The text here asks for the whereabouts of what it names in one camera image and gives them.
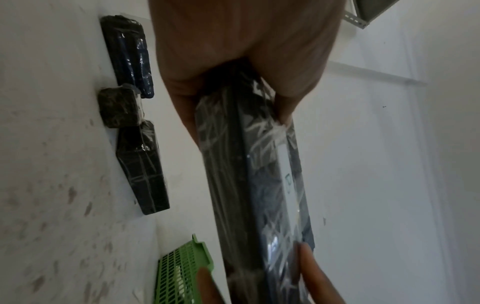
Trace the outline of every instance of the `dark blue package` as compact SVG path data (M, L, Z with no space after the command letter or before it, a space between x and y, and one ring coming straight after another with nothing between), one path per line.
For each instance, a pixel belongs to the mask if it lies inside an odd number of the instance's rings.
M153 123L120 128L116 157L143 214L170 209Z
M142 25L123 16L102 17L100 25L118 85L134 85L142 98L152 98L154 83Z
M231 302L307 303L297 244L314 239L293 125L245 61L209 75L196 108Z

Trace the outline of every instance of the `plastic-wrapped block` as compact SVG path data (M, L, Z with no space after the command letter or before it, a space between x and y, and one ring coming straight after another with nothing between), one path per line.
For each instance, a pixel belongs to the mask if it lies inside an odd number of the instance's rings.
M140 91L135 86L101 89L97 100L101 119L108 128L139 126L144 119Z
M195 120L232 303L308 302L297 243L314 244L293 126L245 62L210 75Z
M170 208L153 123L121 128L116 157L145 215Z
M123 16L102 17L100 25L118 85L134 85L142 98L152 98L154 83L142 25Z

